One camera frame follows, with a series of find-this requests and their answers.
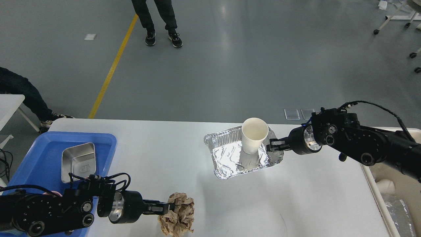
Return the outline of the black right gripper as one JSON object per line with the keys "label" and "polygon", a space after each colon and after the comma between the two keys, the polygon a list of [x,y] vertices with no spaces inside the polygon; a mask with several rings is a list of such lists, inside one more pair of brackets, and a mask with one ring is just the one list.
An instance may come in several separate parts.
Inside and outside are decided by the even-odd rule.
{"label": "black right gripper", "polygon": [[299,155],[317,153],[321,148],[310,125],[292,129],[289,138],[270,139],[270,144],[266,146],[268,152],[292,150]]}

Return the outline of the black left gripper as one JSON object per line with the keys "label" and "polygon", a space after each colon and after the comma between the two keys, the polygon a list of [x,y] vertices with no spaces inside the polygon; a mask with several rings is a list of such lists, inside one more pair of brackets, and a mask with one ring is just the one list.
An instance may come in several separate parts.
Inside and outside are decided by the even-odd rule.
{"label": "black left gripper", "polygon": [[140,192],[116,192],[112,209],[108,215],[113,224],[129,224],[136,222],[143,215],[166,215],[175,210],[174,203],[165,203],[158,200],[143,200]]}

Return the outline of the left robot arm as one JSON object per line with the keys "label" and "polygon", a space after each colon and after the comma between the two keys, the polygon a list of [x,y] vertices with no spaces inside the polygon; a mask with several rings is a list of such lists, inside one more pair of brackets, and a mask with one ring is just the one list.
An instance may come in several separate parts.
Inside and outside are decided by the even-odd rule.
{"label": "left robot arm", "polygon": [[141,215],[165,215],[175,209],[173,203],[144,199],[139,192],[129,191],[130,175],[116,182],[124,173],[88,177],[69,173],[70,185],[79,179],[77,188],[67,188],[62,195],[38,185],[13,185],[1,188],[1,232],[19,231],[30,237],[70,232],[90,227],[94,199],[98,200],[97,215],[112,224],[136,222]]}

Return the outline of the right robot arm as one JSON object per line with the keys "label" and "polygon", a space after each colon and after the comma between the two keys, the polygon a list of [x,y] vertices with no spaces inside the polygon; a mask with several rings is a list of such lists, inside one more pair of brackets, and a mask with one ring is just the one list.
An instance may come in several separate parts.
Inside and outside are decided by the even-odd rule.
{"label": "right robot arm", "polygon": [[340,152],[339,160],[348,157],[365,166],[384,163],[390,168],[420,182],[421,148],[401,118],[378,105],[378,108],[393,115],[401,130],[362,126],[357,114],[347,110],[360,101],[350,101],[338,108],[321,108],[312,112],[310,119],[301,126],[292,129],[287,137],[269,140],[266,149],[269,152],[292,150],[296,154],[317,153],[327,145]]}

